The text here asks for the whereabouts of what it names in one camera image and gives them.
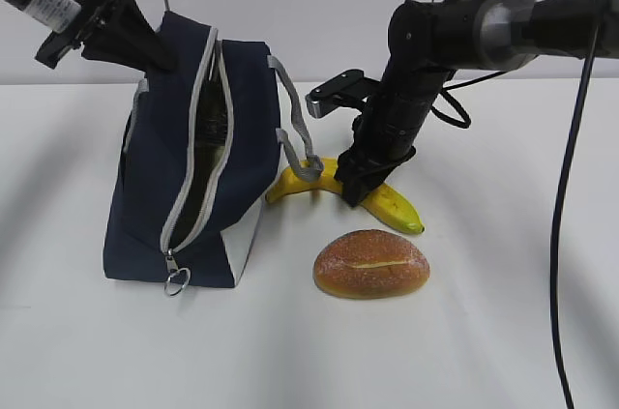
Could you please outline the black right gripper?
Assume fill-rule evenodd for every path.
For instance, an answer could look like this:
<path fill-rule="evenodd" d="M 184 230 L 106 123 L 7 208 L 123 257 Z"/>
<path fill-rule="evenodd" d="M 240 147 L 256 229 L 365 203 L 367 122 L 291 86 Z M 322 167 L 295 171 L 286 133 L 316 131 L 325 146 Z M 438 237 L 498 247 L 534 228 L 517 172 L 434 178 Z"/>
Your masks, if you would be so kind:
<path fill-rule="evenodd" d="M 453 71 L 445 67 L 388 62 L 378 89 L 355 122 L 352 145 L 338 157 L 336 179 L 349 206 L 358 206 L 414 156 L 413 142 L 452 76 Z"/>

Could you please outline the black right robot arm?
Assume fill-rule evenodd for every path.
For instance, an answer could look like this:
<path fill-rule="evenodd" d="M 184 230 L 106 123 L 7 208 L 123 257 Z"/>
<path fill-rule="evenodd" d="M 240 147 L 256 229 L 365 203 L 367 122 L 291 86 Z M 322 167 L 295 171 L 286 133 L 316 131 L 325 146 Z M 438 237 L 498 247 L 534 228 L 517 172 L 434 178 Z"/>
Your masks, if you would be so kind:
<path fill-rule="evenodd" d="M 338 158 L 351 207 L 414 156 L 417 134 L 457 71 L 508 73 L 540 55 L 617 58 L 618 0 L 406 0 L 390 20 L 388 47 L 353 143 Z"/>

